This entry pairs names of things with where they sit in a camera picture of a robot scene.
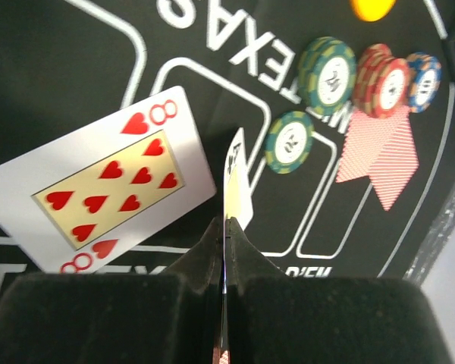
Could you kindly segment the red backed card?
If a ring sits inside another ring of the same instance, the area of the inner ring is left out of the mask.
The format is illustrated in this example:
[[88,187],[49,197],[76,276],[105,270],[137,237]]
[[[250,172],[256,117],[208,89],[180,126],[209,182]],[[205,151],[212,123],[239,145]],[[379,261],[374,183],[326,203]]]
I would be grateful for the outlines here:
[[409,114],[410,108],[402,106],[384,120],[389,121],[394,130],[369,169],[370,181],[386,212],[392,208],[419,167]]
[[399,123],[392,118],[376,119],[362,111],[354,112],[344,140],[336,182],[366,176]]

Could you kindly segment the yellow dealer button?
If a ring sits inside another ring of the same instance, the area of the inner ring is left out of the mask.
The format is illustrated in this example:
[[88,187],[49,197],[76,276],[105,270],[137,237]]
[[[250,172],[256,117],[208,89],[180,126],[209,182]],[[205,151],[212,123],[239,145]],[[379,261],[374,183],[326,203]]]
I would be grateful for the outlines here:
[[385,17],[396,0],[350,0],[355,15],[366,22],[376,22]]

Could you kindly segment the eight of hearts card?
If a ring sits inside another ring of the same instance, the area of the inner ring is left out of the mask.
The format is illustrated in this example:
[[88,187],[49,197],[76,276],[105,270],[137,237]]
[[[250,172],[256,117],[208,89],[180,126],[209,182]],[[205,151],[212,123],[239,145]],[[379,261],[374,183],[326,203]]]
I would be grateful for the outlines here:
[[215,192],[173,86],[0,165],[0,228],[43,271],[87,273]]

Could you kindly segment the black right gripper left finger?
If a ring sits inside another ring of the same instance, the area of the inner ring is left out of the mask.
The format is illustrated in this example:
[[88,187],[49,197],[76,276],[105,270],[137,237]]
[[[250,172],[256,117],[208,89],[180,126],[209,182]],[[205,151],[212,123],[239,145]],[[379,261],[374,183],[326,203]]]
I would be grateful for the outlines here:
[[28,274],[0,300],[0,363],[217,363],[221,222],[157,275]]

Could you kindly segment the green poker chip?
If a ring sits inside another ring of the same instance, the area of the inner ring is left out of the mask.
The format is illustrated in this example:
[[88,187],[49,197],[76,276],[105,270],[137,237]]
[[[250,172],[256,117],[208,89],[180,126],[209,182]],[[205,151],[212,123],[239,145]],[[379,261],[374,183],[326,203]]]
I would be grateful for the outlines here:
[[315,131],[304,111],[287,111],[271,125],[265,140],[265,160],[273,172],[289,174],[308,158]]
[[315,113],[329,116],[339,111],[352,95],[356,56],[345,42],[322,36],[305,48],[297,70],[300,98]]

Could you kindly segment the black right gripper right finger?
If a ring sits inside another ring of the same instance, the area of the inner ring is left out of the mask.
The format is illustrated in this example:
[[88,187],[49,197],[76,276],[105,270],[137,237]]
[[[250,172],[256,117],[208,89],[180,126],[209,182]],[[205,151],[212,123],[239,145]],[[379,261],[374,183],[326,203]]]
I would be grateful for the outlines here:
[[232,363],[450,363],[424,293],[384,278],[292,278],[226,221]]

